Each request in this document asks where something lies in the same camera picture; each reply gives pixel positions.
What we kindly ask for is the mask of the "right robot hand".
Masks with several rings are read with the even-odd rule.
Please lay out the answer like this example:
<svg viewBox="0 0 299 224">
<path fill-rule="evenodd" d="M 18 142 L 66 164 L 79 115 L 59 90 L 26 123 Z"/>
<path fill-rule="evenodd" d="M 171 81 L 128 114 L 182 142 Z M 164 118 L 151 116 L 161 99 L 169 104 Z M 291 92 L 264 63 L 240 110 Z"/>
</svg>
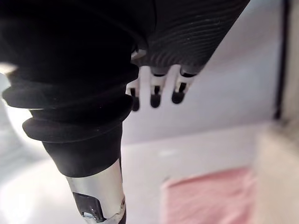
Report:
<svg viewBox="0 0 299 224">
<path fill-rule="evenodd" d="M 203 68 L 246 0 L 3 0 L 0 61 L 15 66 L 2 93 L 27 109 L 89 224 L 123 224 L 122 123 L 141 66 Z"/>
</svg>

